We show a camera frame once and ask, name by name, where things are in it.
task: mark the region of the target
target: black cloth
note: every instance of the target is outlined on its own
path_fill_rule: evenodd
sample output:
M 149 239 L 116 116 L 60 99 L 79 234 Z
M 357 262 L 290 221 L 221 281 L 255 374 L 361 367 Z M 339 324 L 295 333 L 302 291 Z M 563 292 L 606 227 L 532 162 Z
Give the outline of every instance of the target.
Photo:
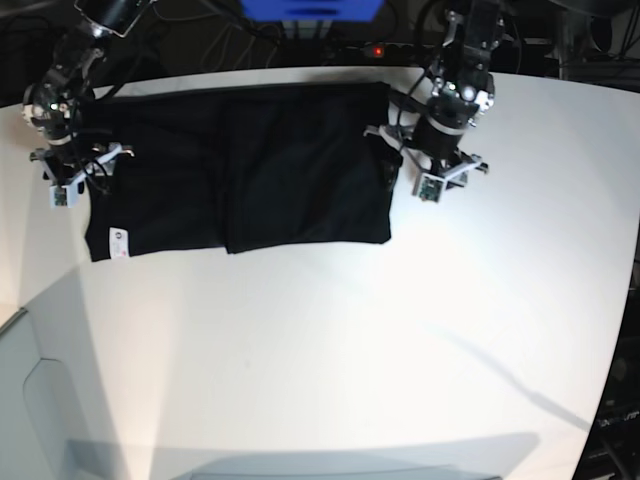
M 83 108 L 82 138 L 135 151 L 119 157 L 111 194 L 89 189 L 92 259 L 110 258 L 112 227 L 129 232 L 131 256 L 387 242 L 397 152 L 364 131 L 388 123 L 388 94 L 383 83 L 288 85 Z

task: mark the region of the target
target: white tabletop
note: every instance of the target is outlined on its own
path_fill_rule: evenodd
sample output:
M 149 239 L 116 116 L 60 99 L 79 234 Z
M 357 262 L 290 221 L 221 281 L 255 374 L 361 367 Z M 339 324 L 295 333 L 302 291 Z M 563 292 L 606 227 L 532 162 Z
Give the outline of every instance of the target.
M 356 79 L 406 90 L 417 75 L 265 70 L 123 94 Z M 490 175 L 435 205 L 411 196 L 407 165 L 387 245 L 99 264 L 83 243 L 87 199 L 48 209 L 27 161 L 41 140 L 17 107 L 0 111 L 5 303 L 26 304 L 42 355 L 67 365 L 86 423 L 78 442 L 111 464 L 105 476 L 430 466 L 570 479 L 632 268 L 640 97 L 509 75 L 496 88 L 462 144 Z

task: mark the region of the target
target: white tag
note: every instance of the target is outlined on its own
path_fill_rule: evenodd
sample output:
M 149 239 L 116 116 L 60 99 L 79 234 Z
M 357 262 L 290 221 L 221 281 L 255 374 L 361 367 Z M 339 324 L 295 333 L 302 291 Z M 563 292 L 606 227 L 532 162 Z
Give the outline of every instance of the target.
M 109 229 L 109 253 L 111 258 L 129 258 L 129 232 L 121 228 Z

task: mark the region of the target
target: blue object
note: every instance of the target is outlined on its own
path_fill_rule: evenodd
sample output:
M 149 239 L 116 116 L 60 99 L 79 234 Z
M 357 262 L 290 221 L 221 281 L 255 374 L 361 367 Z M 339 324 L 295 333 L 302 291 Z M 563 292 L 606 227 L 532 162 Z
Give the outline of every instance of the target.
M 259 22 L 337 20 L 370 22 L 384 0 L 242 0 L 247 17 Z

